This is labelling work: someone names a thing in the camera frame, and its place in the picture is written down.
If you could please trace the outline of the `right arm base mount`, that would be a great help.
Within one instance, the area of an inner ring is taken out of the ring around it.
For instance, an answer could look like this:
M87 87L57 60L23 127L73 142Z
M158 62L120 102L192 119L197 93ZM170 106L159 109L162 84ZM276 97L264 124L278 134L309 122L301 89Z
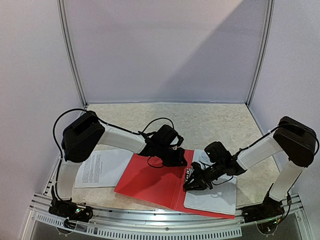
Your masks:
M282 201L276 201L266 196L262 203L242 207L241 216L245 223L272 219L285 213Z

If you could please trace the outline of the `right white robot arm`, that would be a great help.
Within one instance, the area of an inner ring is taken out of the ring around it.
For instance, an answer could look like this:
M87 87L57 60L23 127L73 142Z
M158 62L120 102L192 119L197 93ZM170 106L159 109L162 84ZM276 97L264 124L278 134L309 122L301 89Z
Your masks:
M281 202L297 181L302 171L314 160L320 149L316 132L310 127L288 117L251 145L231 154L220 141L210 143L204 152L211 165L193 162L191 174L185 181L185 191L202 191L213 188L213 182L223 175L239 176L251 167L280 152L288 162L271 185L265 202L259 206L262 218L269 218L278 210Z

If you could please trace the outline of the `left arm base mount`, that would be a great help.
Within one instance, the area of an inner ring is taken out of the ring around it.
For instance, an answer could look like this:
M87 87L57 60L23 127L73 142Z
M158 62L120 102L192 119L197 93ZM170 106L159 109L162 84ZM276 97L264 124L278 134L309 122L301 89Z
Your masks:
M51 200L48 212L52 215L69 219L71 221L80 221L88 223L93 217L93 208L86 205L80 205L71 200Z

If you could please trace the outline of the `printed paper sheet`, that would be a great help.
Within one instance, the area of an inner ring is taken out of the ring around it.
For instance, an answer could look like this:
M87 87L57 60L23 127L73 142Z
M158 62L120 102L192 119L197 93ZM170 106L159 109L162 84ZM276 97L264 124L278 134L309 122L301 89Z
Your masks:
M115 187L132 156L133 153L125 149L93 151L80 166L74 187L76 189Z
M212 182L212 189L186 191L183 206L187 209L235 215L237 178L226 174Z

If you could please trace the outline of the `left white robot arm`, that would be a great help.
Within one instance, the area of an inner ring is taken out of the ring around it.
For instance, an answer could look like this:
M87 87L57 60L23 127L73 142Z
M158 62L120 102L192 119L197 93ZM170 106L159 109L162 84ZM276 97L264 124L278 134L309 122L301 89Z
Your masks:
M80 165L86 161L97 145L111 146L130 151L142 157L157 157L164 167L185 167L185 150L181 147L184 138L173 124L164 124L158 130L134 132L107 123L94 111L84 110L83 114L62 132L62 140L56 145L60 160L51 195L55 209L63 216L74 213L69 202Z

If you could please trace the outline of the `red file folder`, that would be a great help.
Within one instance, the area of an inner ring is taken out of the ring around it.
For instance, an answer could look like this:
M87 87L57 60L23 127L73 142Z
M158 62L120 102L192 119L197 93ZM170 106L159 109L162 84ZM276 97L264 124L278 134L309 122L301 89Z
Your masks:
M133 154L114 192L183 213L212 218L235 218L234 214L223 214L216 210L211 212L184 207L186 192L183 184L187 168L160 168L161 163L158 157Z

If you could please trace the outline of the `chrome spine lever clip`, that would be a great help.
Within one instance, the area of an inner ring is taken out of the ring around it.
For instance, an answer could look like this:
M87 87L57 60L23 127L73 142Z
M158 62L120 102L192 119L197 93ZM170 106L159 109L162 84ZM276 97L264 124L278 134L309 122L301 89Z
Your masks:
M187 182L188 179L190 178L190 176L192 175L193 173L193 169L192 168L187 168L186 171L185 171L185 175L184 175L184 181Z

